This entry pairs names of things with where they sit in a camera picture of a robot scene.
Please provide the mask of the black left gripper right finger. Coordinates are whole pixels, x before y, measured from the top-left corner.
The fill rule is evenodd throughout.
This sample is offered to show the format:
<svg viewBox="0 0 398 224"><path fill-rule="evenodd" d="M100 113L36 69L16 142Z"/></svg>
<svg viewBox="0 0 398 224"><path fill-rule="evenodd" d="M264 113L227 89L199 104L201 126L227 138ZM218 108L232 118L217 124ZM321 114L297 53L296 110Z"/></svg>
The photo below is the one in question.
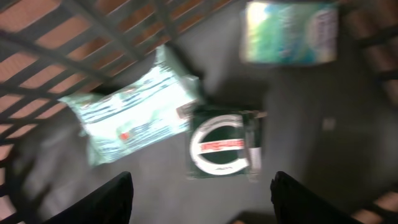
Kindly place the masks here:
<svg viewBox="0 0 398 224"><path fill-rule="evenodd" d="M360 224L285 172L276 173L270 190L278 224Z"/></svg>

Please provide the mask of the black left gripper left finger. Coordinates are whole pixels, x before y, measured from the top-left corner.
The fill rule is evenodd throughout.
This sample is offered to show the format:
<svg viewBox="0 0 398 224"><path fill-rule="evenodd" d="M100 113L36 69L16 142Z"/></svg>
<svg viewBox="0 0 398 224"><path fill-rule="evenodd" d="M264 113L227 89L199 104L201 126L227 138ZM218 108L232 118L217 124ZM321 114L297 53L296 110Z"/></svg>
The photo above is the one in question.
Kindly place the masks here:
<svg viewBox="0 0 398 224"><path fill-rule="evenodd" d="M134 187L124 171L44 224L129 224Z"/></svg>

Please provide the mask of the green Zam-Buk tin box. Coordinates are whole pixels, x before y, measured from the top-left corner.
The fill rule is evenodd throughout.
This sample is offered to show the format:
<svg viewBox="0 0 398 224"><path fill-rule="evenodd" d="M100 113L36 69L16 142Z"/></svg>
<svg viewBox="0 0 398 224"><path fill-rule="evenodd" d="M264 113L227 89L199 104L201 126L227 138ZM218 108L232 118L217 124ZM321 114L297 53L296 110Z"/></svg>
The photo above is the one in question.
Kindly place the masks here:
<svg viewBox="0 0 398 224"><path fill-rule="evenodd" d="M258 110L197 107L189 122L188 178L255 178L262 169L261 124L266 116Z"/></svg>

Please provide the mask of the pale green wet wipes pack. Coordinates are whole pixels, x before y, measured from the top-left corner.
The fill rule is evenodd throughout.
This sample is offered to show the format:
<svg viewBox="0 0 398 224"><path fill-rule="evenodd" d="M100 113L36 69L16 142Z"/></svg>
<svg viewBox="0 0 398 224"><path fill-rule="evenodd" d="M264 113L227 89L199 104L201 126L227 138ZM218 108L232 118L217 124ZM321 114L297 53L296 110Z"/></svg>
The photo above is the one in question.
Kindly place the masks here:
<svg viewBox="0 0 398 224"><path fill-rule="evenodd" d="M136 82L109 94L64 96L88 136L92 166L114 162L155 142L187 131L200 81L166 45L157 47L150 70Z"/></svg>

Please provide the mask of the green tissue pack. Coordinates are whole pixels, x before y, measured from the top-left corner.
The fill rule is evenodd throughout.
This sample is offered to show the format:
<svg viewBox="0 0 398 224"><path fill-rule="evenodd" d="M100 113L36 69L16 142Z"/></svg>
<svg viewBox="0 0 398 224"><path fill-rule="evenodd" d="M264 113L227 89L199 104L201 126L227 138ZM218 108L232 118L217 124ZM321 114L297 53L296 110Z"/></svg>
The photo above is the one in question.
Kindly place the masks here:
<svg viewBox="0 0 398 224"><path fill-rule="evenodd" d="M338 6L331 1L249 1L240 57L253 65L311 66L337 58Z"/></svg>

